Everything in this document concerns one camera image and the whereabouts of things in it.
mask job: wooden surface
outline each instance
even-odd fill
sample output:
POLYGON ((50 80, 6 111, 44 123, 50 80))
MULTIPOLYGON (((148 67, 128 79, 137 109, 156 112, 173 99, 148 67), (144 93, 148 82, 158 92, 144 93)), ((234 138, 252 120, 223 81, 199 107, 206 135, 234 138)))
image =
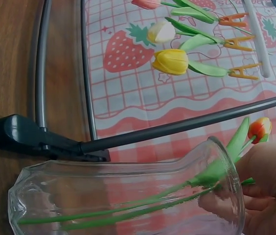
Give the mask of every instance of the wooden surface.
MULTIPOLYGON (((37 19, 42 0, 0 0, 0 117, 10 114, 33 116, 33 69, 37 19)), ((50 130, 86 141, 85 118, 81 104, 80 54, 74 25, 75 1, 55 0, 52 4, 47 56, 47 122, 50 130)), ((20 170, 42 161, 0 150, 0 235, 12 234, 7 219, 7 191, 20 170)), ((105 195, 98 196, 106 201, 105 195)))

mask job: orange clothespin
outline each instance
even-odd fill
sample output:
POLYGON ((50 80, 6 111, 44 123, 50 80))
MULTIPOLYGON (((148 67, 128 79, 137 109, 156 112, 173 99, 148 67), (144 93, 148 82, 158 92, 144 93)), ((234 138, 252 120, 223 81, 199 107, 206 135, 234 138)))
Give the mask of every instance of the orange clothespin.
POLYGON ((252 48, 242 47, 239 45, 239 42, 248 41, 253 38, 254 36, 225 39, 224 47, 237 49, 237 50, 244 50, 244 51, 253 51, 252 48))
POLYGON ((254 68, 254 67, 259 66, 259 65, 261 65, 261 63, 244 65, 244 66, 232 68, 232 69, 230 69, 229 76, 237 77, 237 78, 251 79, 251 80, 258 80, 259 78, 256 77, 256 76, 245 75, 244 70, 254 68))
POLYGON ((223 16, 219 18, 219 24, 227 26, 246 27, 247 24, 245 22, 233 21, 234 19, 243 18, 246 15, 247 13, 239 13, 230 16, 223 16))

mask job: orange tulip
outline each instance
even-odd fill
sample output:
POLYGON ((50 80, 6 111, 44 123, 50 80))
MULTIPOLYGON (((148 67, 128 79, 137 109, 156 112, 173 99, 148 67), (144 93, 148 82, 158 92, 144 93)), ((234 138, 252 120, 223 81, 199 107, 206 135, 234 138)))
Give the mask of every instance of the orange tulip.
POLYGON ((132 4, 147 10, 154 10, 161 5, 161 0, 132 0, 132 4))
POLYGON ((270 134, 272 130, 272 123, 268 117, 261 117, 249 126, 248 137, 251 139, 255 136, 253 144, 259 143, 259 141, 266 134, 270 134))

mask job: pink tulip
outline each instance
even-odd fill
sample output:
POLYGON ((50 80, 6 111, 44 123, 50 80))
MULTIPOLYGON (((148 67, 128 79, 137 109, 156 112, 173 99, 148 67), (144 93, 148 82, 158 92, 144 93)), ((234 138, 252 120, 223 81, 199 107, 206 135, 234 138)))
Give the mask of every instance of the pink tulip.
POLYGON ((147 10, 154 10, 161 4, 161 0, 132 0, 132 4, 147 10))

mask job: glass vase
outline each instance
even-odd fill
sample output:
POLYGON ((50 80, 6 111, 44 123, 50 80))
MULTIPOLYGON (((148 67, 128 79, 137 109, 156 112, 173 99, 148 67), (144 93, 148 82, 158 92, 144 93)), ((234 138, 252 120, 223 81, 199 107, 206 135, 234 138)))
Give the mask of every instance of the glass vase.
POLYGON ((170 162, 26 167, 9 190, 8 215, 16 235, 240 235, 244 205, 234 164, 210 137, 170 162), (212 162, 222 177, 194 183, 212 162))

